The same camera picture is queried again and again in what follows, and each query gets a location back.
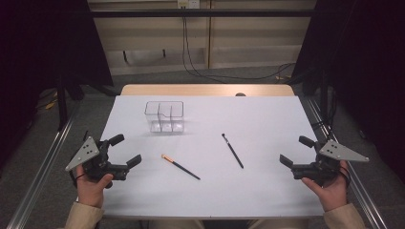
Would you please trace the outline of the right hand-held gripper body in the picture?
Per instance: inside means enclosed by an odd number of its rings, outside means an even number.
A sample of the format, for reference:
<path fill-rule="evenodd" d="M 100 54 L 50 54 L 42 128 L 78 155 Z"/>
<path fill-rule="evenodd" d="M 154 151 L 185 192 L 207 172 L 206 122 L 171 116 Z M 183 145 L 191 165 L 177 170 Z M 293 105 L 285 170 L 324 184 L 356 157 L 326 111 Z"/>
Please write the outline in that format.
<path fill-rule="evenodd" d="M 290 168 L 295 179 L 307 177 L 322 186 L 326 181 L 332 181 L 339 174 L 340 161 L 369 162 L 370 159 L 356 151 L 334 141 L 325 143 L 314 141 L 315 161 L 310 164 L 294 164 Z"/>

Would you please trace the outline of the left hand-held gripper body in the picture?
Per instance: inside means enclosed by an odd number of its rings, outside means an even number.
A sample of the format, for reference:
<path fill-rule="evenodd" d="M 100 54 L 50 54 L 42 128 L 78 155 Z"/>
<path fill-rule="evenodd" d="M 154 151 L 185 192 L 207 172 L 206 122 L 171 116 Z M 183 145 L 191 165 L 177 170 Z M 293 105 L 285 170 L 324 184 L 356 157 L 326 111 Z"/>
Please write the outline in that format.
<path fill-rule="evenodd" d="M 105 175 L 110 174 L 113 180 L 125 180 L 130 169 L 126 165 L 116 165 L 109 161 L 108 151 L 109 139 L 95 141 L 88 136 L 83 145 L 72 156 L 70 162 L 65 167 L 65 171 L 70 174 L 74 187 L 76 185 L 76 167 L 81 165 L 89 179 L 101 180 Z"/>

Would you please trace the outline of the orange-tipped black makeup brush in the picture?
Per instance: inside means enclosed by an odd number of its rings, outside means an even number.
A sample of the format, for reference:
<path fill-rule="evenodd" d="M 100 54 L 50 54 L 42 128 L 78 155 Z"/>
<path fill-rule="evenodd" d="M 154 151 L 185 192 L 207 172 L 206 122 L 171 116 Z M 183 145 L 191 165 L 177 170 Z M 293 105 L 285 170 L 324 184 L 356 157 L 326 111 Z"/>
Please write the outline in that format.
<path fill-rule="evenodd" d="M 181 166 L 177 161 L 175 161 L 174 159 L 172 159 L 171 157 L 169 157 L 168 155 L 162 154 L 161 157 L 170 162 L 171 164 L 173 164 L 174 166 L 176 166 L 177 168 L 181 169 L 182 171 L 184 171 L 185 173 L 187 173 L 188 175 L 190 175 L 191 177 L 197 179 L 197 180 L 201 180 L 200 177 L 198 177 L 197 175 L 195 175 L 194 173 L 192 173 L 191 171 L 189 171 L 188 169 L 184 168 L 183 166 Z"/>

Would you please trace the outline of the thin black makeup brush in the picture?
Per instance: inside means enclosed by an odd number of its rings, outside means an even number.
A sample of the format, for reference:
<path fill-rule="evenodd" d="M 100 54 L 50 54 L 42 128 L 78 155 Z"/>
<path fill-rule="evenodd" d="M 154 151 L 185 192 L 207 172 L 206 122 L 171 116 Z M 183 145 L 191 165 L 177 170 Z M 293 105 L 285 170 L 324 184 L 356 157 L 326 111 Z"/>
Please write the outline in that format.
<path fill-rule="evenodd" d="M 229 148 L 230 152 L 232 153 L 232 155 L 235 157 L 235 159 L 237 160 L 239 166 L 244 169 L 245 166 L 244 164 L 241 162 L 241 160 L 239 159 L 239 156 L 237 155 L 237 153 L 235 152 L 235 150 L 233 149 L 231 143 L 229 142 L 228 138 L 226 137 L 225 133 L 222 133 L 222 137 L 227 145 L 227 147 Z"/>

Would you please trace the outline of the clear plastic divided organizer box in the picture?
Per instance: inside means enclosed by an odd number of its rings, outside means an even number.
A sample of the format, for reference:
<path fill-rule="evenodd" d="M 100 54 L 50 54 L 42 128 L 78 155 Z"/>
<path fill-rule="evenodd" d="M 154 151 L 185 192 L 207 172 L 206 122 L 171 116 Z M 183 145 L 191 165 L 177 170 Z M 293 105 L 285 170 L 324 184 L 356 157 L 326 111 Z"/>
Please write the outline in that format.
<path fill-rule="evenodd" d="M 184 111 L 182 101 L 148 101 L 144 114 L 152 133 L 182 133 Z"/>

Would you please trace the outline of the person's right hand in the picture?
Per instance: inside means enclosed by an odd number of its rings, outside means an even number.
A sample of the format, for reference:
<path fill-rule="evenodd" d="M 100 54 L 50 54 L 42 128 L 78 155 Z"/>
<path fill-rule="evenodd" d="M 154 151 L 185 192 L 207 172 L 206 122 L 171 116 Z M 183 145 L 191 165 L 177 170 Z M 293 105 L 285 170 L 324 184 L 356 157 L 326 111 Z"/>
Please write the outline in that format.
<path fill-rule="evenodd" d="M 346 161 L 340 161 L 338 176 L 323 186 L 319 186 L 311 179 L 304 177 L 302 182 L 318 196 L 320 203 L 325 212 L 337 209 L 347 204 L 347 188 L 349 181 L 349 170 Z"/>

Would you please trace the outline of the person's left hand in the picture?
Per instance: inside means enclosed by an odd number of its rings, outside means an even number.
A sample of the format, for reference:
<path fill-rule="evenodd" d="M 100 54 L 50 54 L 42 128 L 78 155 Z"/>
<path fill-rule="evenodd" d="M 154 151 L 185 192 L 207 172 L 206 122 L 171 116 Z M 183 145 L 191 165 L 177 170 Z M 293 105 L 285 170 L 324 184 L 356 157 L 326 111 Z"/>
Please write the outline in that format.
<path fill-rule="evenodd" d="M 78 202 L 95 208 L 102 208 L 104 201 L 104 189 L 113 180 L 110 174 L 105 175 L 99 181 L 93 181 L 85 174 L 81 165 L 76 167 Z"/>

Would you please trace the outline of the black metal stand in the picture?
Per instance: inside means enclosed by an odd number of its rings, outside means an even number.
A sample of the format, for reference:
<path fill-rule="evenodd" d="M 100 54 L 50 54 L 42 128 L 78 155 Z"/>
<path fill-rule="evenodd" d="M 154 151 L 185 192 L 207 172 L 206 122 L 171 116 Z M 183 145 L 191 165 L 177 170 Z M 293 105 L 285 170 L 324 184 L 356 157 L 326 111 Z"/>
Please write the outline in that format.
<path fill-rule="evenodd" d="M 63 77 L 60 75 L 56 79 L 56 88 L 57 88 L 57 103 L 59 111 L 59 127 L 58 130 L 61 131 L 67 123 L 68 112 L 66 104 L 66 95 L 65 95 L 65 86 L 63 82 Z"/>
<path fill-rule="evenodd" d="M 320 87 L 320 111 L 324 123 L 328 123 L 328 76 L 322 72 L 322 82 Z"/>

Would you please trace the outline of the person's right leg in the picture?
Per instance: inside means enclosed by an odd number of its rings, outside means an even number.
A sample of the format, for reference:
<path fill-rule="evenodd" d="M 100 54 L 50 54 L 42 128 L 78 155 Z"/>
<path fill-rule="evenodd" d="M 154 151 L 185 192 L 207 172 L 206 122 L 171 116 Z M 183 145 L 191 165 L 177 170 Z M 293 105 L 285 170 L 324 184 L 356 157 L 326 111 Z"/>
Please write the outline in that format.
<path fill-rule="evenodd" d="M 248 229 L 308 229 L 307 219 L 260 219 L 255 220 Z"/>

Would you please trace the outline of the white table cover board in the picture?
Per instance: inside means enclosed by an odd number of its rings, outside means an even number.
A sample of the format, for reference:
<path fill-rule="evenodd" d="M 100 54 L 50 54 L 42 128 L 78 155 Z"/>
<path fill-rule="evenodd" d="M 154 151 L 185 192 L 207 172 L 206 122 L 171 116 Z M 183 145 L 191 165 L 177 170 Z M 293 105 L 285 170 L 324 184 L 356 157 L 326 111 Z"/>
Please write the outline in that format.
<path fill-rule="evenodd" d="M 296 96 L 183 96 L 182 133 L 152 133 L 144 109 L 149 96 L 117 97 L 103 135 L 123 134 L 110 148 L 111 162 L 135 155 L 142 162 L 126 180 L 104 194 L 105 214 L 133 219 L 308 218 L 323 209 L 316 195 L 279 161 L 314 160 L 315 152 L 299 143 L 313 137 Z M 244 164 L 227 147 L 225 133 Z M 165 154 L 201 178 L 170 162 Z"/>

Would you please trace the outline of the black curtain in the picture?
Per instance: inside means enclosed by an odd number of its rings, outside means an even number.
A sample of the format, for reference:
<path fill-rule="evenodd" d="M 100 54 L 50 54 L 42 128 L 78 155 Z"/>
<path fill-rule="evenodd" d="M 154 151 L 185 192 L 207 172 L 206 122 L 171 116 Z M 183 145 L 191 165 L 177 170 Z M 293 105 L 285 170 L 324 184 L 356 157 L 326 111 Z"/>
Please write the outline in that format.
<path fill-rule="evenodd" d="M 322 79 L 405 183 L 405 0 L 316 0 L 293 71 Z"/>
<path fill-rule="evenodd" d="M 88 0 L 0 0 L 0 168 L 33 120 L 40 93 L 111 86 Z"/>

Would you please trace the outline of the aluminium floor rail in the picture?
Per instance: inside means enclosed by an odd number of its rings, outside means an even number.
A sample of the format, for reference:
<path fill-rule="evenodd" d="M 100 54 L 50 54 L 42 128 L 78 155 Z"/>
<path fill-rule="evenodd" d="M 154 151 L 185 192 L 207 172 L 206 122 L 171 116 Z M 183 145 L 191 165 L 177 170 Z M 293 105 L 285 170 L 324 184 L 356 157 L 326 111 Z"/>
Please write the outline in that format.
<path fill-rule="evenodd" d="M 78 110 L 81 106 L 80 102 L 76 102 L 73 106 L 70 116 L 67 118 L 66 123 L 56 133 L 53 143 L 48 150 L 39 170 L 37 171 L 26 195 L 20 201 L 17 209 L 15 210 L 11 221 L 6 229 L 24 229 L 30 217 L 32 209 L 37 202 L 43 186 L 46 183 L 50 170 L 52 169 L 55 160 L 57 159 L 63 144 L 72 128 L 75 118 L 77 117 Z"/>
<path fill-rule="evenodd" d="M 322 133 L 322 137 L 324 139 L 338 141 L 338 138 L 334 134 L 332 128 L 324 122 L 324 118 L 321 116 L 321 108 L 315 99 L 306 98 L 303 105 L 309 108 L 309 113 L 314 117 L 315 121 L 320 122 L 319 131 Z M 348 163 L 348 167 L 352 178 L 351 190 L 360 204 L 365 217 L 367 218 L 366 222 L 370 224 L 371 229 L 388 229 L 382 215 L 380 214 L 380 211 L 375 205 L 369 192 L 366 190 L 366 186 L 361 181 L 351 162 Z"/>

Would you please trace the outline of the white wall power outlet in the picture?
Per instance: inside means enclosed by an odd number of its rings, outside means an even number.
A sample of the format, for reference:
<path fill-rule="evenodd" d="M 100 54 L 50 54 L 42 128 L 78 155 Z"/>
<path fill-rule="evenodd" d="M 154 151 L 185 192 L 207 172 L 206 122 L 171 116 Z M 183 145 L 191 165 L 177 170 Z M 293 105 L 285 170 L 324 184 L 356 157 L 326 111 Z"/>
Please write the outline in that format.
<path fill-rule="evenodd" d="M 177 0 L 179 9 L 198 9 L 201 6 L 200 0 Z"/>

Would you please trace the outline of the black horizontal frame bar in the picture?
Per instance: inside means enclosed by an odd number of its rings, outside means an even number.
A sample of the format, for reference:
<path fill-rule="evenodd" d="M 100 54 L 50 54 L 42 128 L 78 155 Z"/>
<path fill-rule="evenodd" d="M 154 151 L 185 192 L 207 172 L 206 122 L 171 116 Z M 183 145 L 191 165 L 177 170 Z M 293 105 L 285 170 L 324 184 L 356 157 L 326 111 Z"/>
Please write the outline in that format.
<path fill-rule="evenodd" d="M 93 17 L 311 17 L 316 10 L 92 10 Z"/>

